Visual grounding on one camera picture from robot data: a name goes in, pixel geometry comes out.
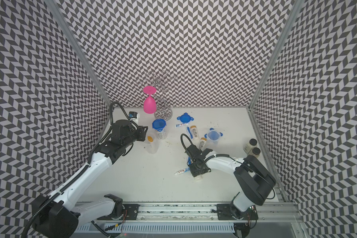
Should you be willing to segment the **white bottle green label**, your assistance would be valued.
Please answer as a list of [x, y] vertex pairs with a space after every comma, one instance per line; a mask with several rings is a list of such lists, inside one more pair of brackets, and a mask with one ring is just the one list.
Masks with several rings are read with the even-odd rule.
[[201, 180], [203, 177], [202, 177], [202, 175], [198, 175], [198, 176], [196, 176], [194, 179], [195, 180]]

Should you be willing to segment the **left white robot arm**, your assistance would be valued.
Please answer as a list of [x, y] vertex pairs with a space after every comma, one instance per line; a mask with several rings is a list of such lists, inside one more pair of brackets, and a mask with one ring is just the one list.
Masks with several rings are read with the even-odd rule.
[[119, 102], [110, 104], [111, 127], [90, 152], [87, 162], [49, 195], [40, 195], [32, 201], [32, 217], [21, 237], [27, 237], [29, 230], [33, 229], [48, 238], [69, 238], [78, 227], [100, 217], [123, 217], [123, 201], [112, 194], [82, 208], [76, 206], [83, 193], [103, 172], [126, 156], [135, 142], [146, 139], [148, 127], [139, 126], [128, 113], [125, 113], [124, 120], [114, 121], [115, 105], [124, 110]]

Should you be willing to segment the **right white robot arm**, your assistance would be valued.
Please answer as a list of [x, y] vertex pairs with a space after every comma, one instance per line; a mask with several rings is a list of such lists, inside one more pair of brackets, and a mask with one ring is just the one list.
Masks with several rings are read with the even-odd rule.
[[213, 170], [222, 171], [236, 178], [241, 191], [229, 205], [232, 218], [251, 218], [252, 207], [262, 206], [269, 199], [276, 180], [256, 157], [248, 155], [245, 158], [233, 158], [208, 148], [200, 150], [186, 134], [180, 135], [180, 141], [189, 158], [187, 165], [194, 178]]

